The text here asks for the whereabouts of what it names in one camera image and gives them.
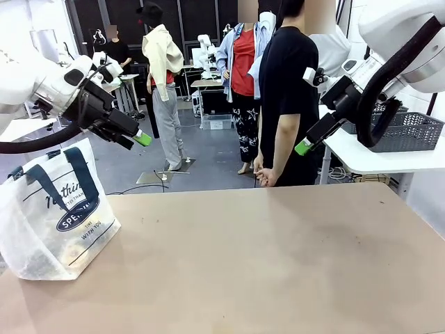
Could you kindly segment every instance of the person in white shirt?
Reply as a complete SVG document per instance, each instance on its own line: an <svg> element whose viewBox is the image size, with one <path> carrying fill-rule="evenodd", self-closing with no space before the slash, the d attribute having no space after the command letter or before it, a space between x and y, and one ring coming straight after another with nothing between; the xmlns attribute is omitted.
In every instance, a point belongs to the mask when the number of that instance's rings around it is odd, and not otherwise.
<svg viewBox="0 0 445 334"><path fill-rule="evenodd" d="M161 7L146 1L137 13L150 29L143 38L142 51L149 61L147 90L153 95L153 110L162 148L170 164L169 170L179 170L184 143L177 110L175 75L181 72L184 57L162 24Z"/></svg>

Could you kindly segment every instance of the light blue shirt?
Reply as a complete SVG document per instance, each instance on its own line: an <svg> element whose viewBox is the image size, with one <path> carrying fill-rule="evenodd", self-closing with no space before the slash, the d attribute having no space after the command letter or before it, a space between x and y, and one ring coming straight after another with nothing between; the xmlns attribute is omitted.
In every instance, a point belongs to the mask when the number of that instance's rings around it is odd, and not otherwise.
<svg viewBox="0 0 445 334"><path fill-rule="evenodd" d="M224 93L227 94L227 101L233 102L232 99L232 76L229 80L224 78L224 72L228 70L232 73L234 64L234 43L243 31L244 23L237 24L235 28L230 31L221 42L221 46L216 53L216 67L221 73L222 85L224 86ZM269 30L261 23L254 25L254 44L255 44L255 62L250 68L248 74L254 79L254 97L258 100L261 95L259 92L259 64L263 56L264 49L270 41L271 35Z"/></svg>

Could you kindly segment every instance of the person's hand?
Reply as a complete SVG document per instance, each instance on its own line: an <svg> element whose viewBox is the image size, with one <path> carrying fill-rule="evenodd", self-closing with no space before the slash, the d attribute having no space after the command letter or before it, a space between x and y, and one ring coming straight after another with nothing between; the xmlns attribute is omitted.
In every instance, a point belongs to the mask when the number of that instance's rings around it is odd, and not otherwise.
<svg viewBox="0 0 445 334"><path fill-rule="evenodd" d="M278 175L273 169L263 168L255 173L260 186L272 188L277 184Z"/></svg>
<svg viewBox="0 0 445 334"><path fill-rule="evenodd" d="M261 169L263 169L263 160L264 160L263 155L259 153L258 157L256 157L255 160L253 161L253 173L257 173Z"/></svg>

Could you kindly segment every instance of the red shirt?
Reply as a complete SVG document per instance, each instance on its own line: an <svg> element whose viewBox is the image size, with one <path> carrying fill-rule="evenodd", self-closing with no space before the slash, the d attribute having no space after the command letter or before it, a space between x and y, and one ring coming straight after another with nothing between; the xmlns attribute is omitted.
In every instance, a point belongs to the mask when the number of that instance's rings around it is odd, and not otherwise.
<svg viewBox="0 0 445 334"><path fill-rule="evenodd" d="M232 89L244 96L254 96L253 78L248 75L255 60L254 29L242 31L234 44L234 64L232 66Z"/></svg>
<svg viewBox="0 0 445 334"><path fill-rule="evenodd" d="M170 71L167 71L167 84L173 84L175 82L175 77L173 76L173 73ZM156 82L154 82L154 79L152 78L152 87L155 87Z"/></svg>

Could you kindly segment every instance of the black floral pants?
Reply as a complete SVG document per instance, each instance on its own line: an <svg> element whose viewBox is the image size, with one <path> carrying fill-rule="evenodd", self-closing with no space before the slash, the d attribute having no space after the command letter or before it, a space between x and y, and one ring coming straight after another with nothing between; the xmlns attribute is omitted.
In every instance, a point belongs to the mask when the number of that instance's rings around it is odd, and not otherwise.
<svg viewBox="0 0 445 334"><path fill-rule="evenodd" d="M233 116L238 131L241 160L252 162L258 155L258 122L260 101L232 91Z"/></svg>

